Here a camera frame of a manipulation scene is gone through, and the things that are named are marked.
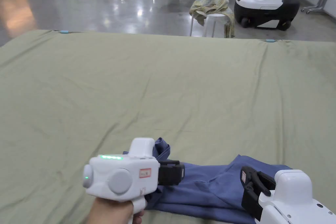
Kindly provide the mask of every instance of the green led light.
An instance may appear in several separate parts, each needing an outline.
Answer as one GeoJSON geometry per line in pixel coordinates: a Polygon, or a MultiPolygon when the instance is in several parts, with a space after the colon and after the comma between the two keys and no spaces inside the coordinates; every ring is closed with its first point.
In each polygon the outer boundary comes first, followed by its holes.
{"type": "Polygon", "coordinates": [[[106,156],[106,155],[101,155],[100,157],[101,157],[101,158],[104,158],[104,159],[118,159],[118,160],[123,159],[123,158],[120,157],[120,156],[106,156]]]}

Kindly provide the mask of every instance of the finger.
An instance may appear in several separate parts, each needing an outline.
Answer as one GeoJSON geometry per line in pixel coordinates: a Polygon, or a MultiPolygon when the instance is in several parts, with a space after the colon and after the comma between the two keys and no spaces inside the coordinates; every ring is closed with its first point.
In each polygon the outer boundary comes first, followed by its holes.
{"type": "Polygon", "coordinates": [[[139,216],[135,216],[133,219],[133,224],[141,224],[142,220],[139,216]]]}
{"type": "Polygon", "coordinates": [[[137,213],[136,215],[141,217],[141,216],[143,216],[144,214],[145,214],[145,211],[142,210],[141,212],[137,213]]]}

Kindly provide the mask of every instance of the hand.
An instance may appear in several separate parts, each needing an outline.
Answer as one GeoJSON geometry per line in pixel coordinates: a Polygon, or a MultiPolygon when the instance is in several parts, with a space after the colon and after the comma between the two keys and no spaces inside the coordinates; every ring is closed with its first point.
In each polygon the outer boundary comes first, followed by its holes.
{"type": "MultiPolygon", "coordinates": [[[[117,202],[96,198],[89,213],[87,224],[127,224],[133,214],[131,201],[117,202]]],[[[135,214],[133,224],[141,224],[144,211],[135,214]]]]}

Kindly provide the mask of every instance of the stool leg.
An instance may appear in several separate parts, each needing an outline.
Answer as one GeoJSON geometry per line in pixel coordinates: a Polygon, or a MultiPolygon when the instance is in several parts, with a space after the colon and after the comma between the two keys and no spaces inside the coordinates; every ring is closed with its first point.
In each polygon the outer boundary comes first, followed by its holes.
{"type": "Polygon", "coordinates": [[[205,24],[204,24],[203,37],[207,37],[208,24],[209,24],[209,18],[206,18],[205,19],[205,24]]]}
{"type": "Polygon", "coordinates": [[[231,39],[232,36],[231,36],[231,26],[229,25],[229,38],[231,39]]]}
{"type": "Polygon", "coordinates": [[[193,23],[194,23],[194,14],[191,16],[191,26],[190,26],[190,34],[189,34],[190,37],[191,37],[191,33],[193,31],[193,23]]]}
{"type": "Polygon", "coordinates": [[[213,34],[215,34],[215,26],[216,26],[216,21],[213,21],[213,28],[212,28],[212,36],[211,38],[213,38],[213,34]]]}

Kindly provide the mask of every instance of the white stool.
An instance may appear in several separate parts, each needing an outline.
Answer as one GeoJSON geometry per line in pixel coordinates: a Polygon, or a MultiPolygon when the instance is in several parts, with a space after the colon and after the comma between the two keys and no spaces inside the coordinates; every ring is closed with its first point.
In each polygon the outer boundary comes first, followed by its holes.
{"type": "MultiPolygon", "coordinates": [[[[212,38],[213,38],[213,35],[215,33],[215,26],[216,26],[216,22],[220,22],[224,25],[226,24],[230,24],[230,18],[224,14],[219,14],[219,13],[214,13],[214,14],[205,14],[204,12],[201,12],[201,11],[196,11],[198,14],[200,15],[203,15],[205,16],[205,24],[204,24],[204,31],[203,31],[203,37],[206,37],[207,36],[207,29],[208,29],[208,25],[209,25],[209,22],[212,20],[213,21],[213,28],[212,28],[212,38]]],[[[193,31],[193,23],[194,23],[194,14],[192,15],[191,17],[191,26],[190,26],[190,35],[191,36],[191,33],[193,31]]],[[[231,29],[229,29],[229,38],[231,38],[231,29]]]]}

